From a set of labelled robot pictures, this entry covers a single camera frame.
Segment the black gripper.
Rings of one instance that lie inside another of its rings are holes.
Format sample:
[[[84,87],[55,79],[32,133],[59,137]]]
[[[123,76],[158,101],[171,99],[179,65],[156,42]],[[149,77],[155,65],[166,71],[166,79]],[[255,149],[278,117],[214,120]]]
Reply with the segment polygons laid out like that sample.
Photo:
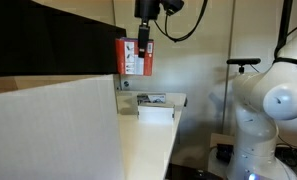
[[[135,0],[136,18],[156,20],[160,13],[160,6],[163,6],[165,13],[169,16],[180,11],[184,6],[183,0]],[[140,25],[138,33],[138,49],[140,58],[145,56],[147,44],[149,41],[150,27]]]

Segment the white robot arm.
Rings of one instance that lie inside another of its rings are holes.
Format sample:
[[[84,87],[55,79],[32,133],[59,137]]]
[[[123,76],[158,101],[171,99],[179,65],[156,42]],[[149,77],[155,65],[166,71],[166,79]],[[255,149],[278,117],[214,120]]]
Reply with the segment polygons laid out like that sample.
[[[297,180],[275,157],[278,120],[297,118],[297,35],[289,36],[293,0],[284,0],[274,61],[264,73],[232,82],[236,129],[227,180]]]

